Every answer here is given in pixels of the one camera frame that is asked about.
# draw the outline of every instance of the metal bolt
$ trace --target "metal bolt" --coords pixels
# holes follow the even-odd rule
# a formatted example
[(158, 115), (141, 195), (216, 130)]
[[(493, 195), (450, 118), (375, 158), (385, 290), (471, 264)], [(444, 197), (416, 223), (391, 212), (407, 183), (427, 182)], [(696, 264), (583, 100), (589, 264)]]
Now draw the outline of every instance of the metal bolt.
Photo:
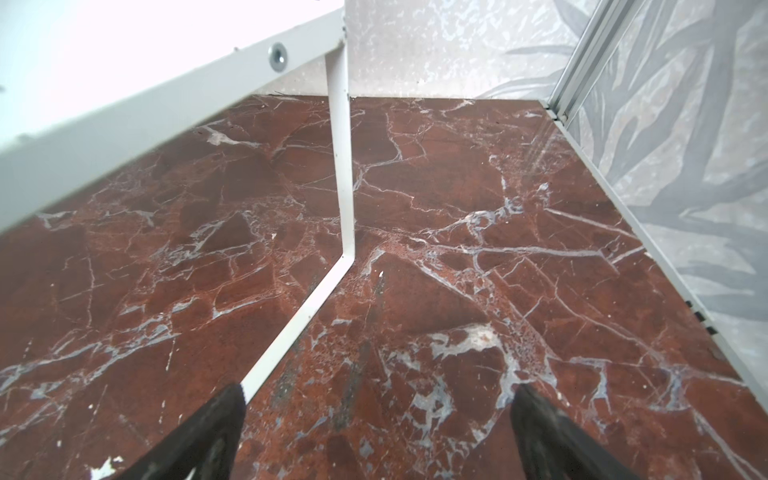
[(277, 42), (275, 45), (272, 45), (270, 47), (270, 66), (274, 71), (283, 71), (286, 69), (286, 65), (288, 65), (288, 51), (285, 48), (285, 45), (283, 45), (280, 42)]

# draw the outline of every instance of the marble tile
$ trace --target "marble tile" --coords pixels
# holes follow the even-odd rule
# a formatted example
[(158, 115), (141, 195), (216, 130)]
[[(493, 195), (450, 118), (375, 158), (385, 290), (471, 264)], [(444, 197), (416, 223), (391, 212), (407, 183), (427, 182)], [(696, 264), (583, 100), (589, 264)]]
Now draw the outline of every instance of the marble tile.
[[(648, 478), (764, 478), (768, 417), (536, 102), (353, 102), (358, 257), (234, 478), (521, 478), (532, 382)], [(119, 472), (340, 254), (322, 98), (251, 97), (0, 237), (0, 472)]]

